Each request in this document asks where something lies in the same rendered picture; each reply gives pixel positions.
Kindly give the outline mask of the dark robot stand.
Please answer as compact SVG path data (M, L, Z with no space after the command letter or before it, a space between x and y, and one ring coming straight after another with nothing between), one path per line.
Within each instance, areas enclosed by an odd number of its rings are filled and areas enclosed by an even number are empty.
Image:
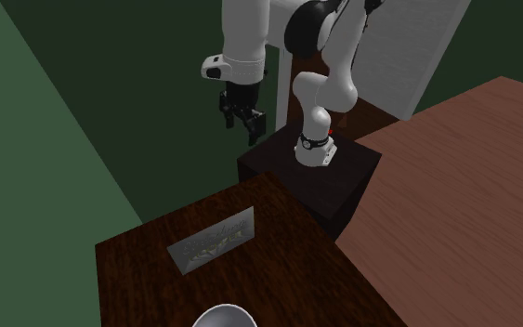
M302 122L292 121L237 159L240 181L267 171L336 240L355 214L382 154L333 133L337 151L327 166L307 167L294 155Z

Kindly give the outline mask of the silver metal bowl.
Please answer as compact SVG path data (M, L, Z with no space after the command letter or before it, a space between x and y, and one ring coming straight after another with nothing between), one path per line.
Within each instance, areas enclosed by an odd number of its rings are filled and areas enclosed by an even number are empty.
M242 307L220 304L207 309L191 327L258 327Z

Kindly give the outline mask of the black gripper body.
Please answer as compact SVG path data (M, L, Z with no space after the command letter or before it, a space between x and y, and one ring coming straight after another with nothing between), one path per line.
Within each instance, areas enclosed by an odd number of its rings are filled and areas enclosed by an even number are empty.
M251 85L239 85L233 82L226 82L225 102L223 109L237 107L246 110L255 110L259 97L261 83Z

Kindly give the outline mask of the grey book with lettering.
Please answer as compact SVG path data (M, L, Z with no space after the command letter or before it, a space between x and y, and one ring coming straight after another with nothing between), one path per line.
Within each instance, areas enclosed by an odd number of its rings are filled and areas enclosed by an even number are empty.
M214 260L255 236L253 206L167 247L182 275Z

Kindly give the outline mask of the dark wooden table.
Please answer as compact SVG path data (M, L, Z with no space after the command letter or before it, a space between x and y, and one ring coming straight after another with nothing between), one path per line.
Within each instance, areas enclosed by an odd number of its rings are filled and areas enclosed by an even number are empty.
M179 271L171 244L248 208L252 240ZM258 327L407 327L271 173L100 242L96 260L101 327L192 327L224 303Z

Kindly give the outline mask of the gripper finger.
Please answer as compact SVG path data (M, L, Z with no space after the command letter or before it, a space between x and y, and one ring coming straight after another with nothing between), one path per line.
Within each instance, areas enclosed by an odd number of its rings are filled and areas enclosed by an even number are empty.
M225 127L231 129L234 126L234 116L226 90L219 93L219 110L223 113Z
M237 110L237 117L248 131L248 145L254 146L266 134L266 114L252 108L241 108Z

